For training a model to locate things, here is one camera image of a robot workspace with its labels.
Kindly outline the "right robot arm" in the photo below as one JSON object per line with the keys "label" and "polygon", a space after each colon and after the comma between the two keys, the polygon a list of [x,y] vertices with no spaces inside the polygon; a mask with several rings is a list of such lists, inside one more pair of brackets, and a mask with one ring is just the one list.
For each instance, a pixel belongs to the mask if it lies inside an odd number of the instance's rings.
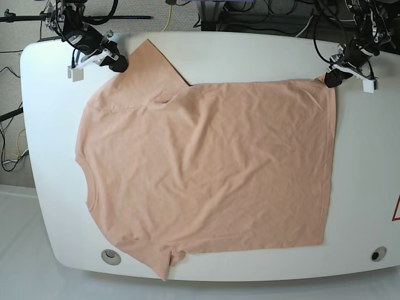
{"label": "right robot arm", "polygon": [[85,1],[51,1],[46,13],[46,26],[54,31],[62,42],[72,48],[69,70],[78,67],[79,55],[83,61],[93,58],[100,66],[107,66],[116,73],[123,73],[128,68],[128,60],[118,49],[118,44],[101,34],[94,27],[108,22],[116,12],[118,2],[113,1],[107,16],[86,17]]}

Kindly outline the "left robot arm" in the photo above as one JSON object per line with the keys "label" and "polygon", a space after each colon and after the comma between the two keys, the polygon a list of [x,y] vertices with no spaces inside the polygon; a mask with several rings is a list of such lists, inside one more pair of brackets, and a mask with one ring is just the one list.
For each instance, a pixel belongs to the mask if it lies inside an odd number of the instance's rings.
{"label": "left robot arm", "polygon": [[[328,88],[336,88],[343,81],[355,77],[362,81],[365,93],[374,93],[378,89],[378,77],[375,76],[370,59],[380,54],[380,47],[390,43],[394,35],[396,17],[390,10],[394,1],[345,1],[352,13],[355,33],[349,37],[343,22],[324,1],[315,1],[316,22],[312,32],[312,41],[319,58],[328,64],[324,83]],[[344,43],[337,46],[338,53],[325,58],[317,44],[319,19],[333,23],[344,37]]]}

